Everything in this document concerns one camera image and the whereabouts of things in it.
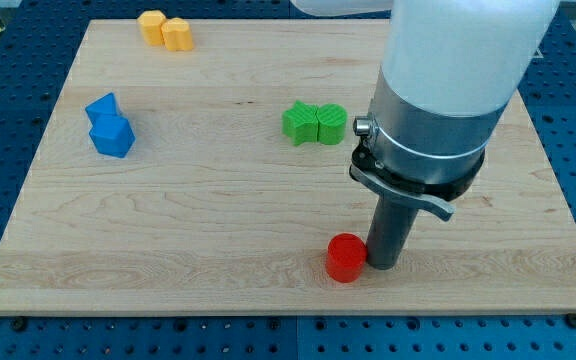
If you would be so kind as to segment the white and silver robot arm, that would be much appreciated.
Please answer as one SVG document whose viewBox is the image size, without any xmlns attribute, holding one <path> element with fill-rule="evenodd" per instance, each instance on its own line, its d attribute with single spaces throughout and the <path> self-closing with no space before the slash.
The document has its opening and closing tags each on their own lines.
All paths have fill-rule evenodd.
<svg viewBox="0 0 576 360">
<path fill-rule="evenodd" d="M 369 149 L 386 169 L 452 182 L 478 162 L 558 0 L 294 0 L 320 17 L 388 10 Z"/>
</svg>

